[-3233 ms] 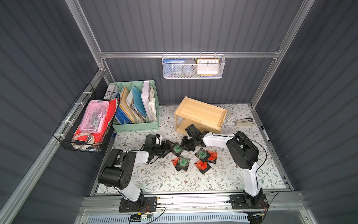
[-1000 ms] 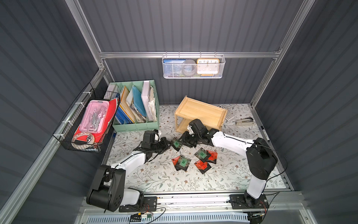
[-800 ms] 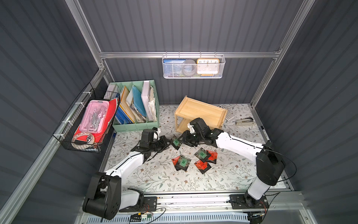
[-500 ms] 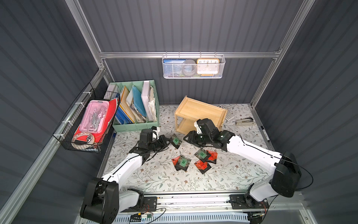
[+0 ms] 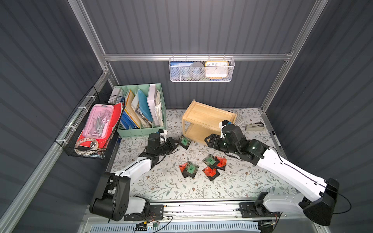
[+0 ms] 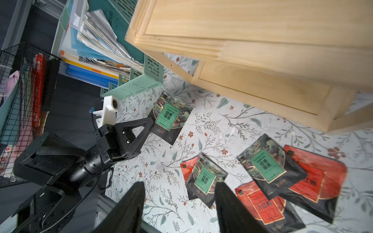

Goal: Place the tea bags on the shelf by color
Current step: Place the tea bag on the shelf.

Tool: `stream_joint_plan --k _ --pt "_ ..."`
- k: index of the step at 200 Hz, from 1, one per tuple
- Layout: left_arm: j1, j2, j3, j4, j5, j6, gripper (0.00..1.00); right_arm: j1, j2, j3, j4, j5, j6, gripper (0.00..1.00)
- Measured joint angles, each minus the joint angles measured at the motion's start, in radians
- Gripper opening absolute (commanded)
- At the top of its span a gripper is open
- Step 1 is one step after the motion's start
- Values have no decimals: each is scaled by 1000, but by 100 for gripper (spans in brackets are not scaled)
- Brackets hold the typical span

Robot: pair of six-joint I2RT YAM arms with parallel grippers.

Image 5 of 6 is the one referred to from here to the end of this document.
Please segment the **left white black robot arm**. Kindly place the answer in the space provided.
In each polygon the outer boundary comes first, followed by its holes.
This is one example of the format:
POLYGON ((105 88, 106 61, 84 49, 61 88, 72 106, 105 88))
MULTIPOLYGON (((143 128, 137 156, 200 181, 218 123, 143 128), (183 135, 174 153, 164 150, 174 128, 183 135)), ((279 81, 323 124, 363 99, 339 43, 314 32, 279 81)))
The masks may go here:
POLYGON ((104 173, 89 205, 89 212, 108 220, 148 220, 151 213, 147 198, 131 194, 131 183, 151 171, 163 159, 177 150, 180 140, 165 138, 163 133, 151 133, 145 149, 126 168, 104 173))

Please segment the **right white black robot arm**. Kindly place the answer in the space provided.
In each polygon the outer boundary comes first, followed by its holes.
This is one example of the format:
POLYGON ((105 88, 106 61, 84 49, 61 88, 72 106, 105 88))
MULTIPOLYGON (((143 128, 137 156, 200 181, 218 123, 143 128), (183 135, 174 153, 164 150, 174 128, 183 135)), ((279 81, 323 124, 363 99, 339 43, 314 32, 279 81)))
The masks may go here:
POLYGON ((205 143, 215 150, 237 155, 241 160, 267 170, 297 190, 294 195, 277 195, 262 192, 256 203, 259 209, 271 213, 304 214, 311 221, 329 226, 338 200, 340 184, 313 175, 290 161, 283 159, 268 145, 256 139, 247 140, 239 126, 221 126, 220 134, 211 134, 205 143))

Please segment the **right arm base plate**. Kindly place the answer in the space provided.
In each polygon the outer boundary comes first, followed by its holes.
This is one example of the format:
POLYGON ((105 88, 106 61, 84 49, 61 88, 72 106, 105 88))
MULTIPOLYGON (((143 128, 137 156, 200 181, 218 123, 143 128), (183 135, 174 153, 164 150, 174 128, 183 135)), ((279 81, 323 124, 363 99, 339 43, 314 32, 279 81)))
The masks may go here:
POLYGON ((263 204, 255 204, 254 202, 239 203, 238 211, 243 218, 255 217, 279 217, 280 212, 270 212, 263 204))

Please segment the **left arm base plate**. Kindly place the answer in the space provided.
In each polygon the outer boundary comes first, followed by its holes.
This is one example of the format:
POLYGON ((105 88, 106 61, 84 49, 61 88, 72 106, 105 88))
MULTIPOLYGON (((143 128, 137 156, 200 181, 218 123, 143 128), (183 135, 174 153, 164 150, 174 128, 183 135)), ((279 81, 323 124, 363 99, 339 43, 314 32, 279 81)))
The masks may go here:
POLYGON ((164 205, 148 205, 140 214, 125 215, 124 221, 152 221, 162 220, 164 215, 164 205))

